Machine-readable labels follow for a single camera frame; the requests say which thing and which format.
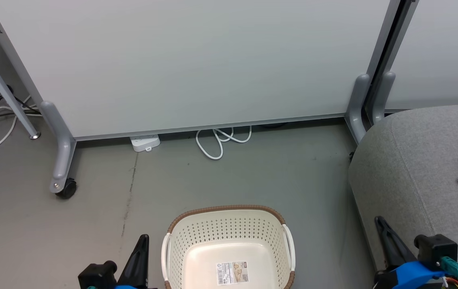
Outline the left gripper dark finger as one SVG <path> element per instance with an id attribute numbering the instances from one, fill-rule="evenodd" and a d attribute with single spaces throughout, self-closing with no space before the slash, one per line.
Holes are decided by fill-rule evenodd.
<path id="1" fill-rule="evenodd" d="M 149 236 L 142 234 L 122 271 L 118 285 L 148 288 Z"/>

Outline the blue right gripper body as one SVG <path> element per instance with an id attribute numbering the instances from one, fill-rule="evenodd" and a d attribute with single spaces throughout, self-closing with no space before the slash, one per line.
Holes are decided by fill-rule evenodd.
<path id="1" fill-rule="evenodd" d="M 373 289 L 448 289 L 441 261 L 390 262 L 377 271 Z"/>

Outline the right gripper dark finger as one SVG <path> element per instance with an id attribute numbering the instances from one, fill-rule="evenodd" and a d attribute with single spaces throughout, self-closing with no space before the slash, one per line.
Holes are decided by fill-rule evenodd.
<path id="1" fill-rule="evenodd" d="M 405 263 L 417 260 L 383 216 L 375 217 L 375 226 L 385 258 L 385 271 L 392 271 Z"/>

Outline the cream perforated laundry basket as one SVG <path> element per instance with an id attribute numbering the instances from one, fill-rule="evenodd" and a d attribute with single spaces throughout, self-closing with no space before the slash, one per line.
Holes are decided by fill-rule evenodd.
<path id="1" fill-rule="evenodd" d="M 217 285 L 216 263 L 246 261 L 249 282 Z M 260 205 L 191 210 L 172 221 L 161 246 L 166 289 L 292 289 L 295 245 L 285 219 Z"/>

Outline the printed basket sticker label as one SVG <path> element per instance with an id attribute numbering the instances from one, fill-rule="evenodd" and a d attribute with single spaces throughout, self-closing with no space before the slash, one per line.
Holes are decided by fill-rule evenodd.
<path id="1" fill-rule="evenodd" d="M 249 282 L 246 261 L 216 263 L 217 285 L 232 285 Z"/>

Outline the grey fabric sofa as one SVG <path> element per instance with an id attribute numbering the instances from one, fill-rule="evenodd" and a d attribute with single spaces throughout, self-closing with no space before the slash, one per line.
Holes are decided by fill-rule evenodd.
<path id="1" fill-rule="evenodd" d="M 414 254 L 420 234 L 442 234 L 458 244 L 458 106 L 385 117 L 365 133 L 348 175 L 377 270 L 385 258 L 376 216 Z"/>

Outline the black caster wheel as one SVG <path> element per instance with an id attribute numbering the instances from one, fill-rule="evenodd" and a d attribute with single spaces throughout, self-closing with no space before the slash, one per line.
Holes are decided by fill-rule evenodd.
<path id="1" fill-rule="evenodd" d="M 55 195 L 60 199 L 70 199 L 77 190 L 77 182 L 73 178 L 68 178 L 63 189 Z"/>

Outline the white power strip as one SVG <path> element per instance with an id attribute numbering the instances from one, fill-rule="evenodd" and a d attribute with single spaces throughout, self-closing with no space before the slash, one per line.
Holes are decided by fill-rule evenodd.
<path id="1" fill-rule="evenodd" d="M 146 136 L 132 136 L 130 137 L 132 148 L 135 152 L 150 152 L 153 148 L 159 146 L 161 141 L 157 134 Z"/>

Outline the grey partition leg with caster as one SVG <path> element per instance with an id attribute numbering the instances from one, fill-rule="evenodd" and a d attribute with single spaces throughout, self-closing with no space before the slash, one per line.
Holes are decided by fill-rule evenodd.
<path id="1" fill-rule="evenodd" d="M 55 104 L 49 101 L 42 101 L 39 108 L 57 141 L 57 156 L 49 187 L 50 191 L 56 194 L 63 189 L 66 180 L 69 178 L 69 169 L 77 142 Z"/>

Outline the narrow white partition panel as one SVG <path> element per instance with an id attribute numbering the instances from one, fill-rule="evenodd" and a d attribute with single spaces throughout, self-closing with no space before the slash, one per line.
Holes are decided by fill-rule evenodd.
<path id="1" fill-rule="evenodd" d="M 391 71 L 386 110 L 458 105 L 458 0 L 419 0 Z"/>

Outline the wide white partition panel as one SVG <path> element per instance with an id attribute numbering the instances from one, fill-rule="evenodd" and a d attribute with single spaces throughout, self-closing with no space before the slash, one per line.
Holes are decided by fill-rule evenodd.
<path id="1" fill-rule="evenodd" d="M 0 0 L 73 137 L 343 114 L 389 0 Z"/>

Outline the slanted grey metal table leg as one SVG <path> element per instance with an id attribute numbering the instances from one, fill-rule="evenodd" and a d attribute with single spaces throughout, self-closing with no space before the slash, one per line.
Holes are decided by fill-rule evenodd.
<path id="1" fill-rule="evenodd" d="M 29 121 L 27 115 L 25 115 L 21 107 L 21 104 L 16 100 L 13 93 L 9 90 L 8 86 L 5 84 L 1 76 L 0 76 L 0 95 L 10 106 L 10 108 L 15 113 L 18 120 L 23 124 L 23 126 L 29 133 L 29 138 L 32 140 L 38 139 L 41 133 L 38 132 L 35 129 L 35 127 L 32 125 L 32 123 Z"/>

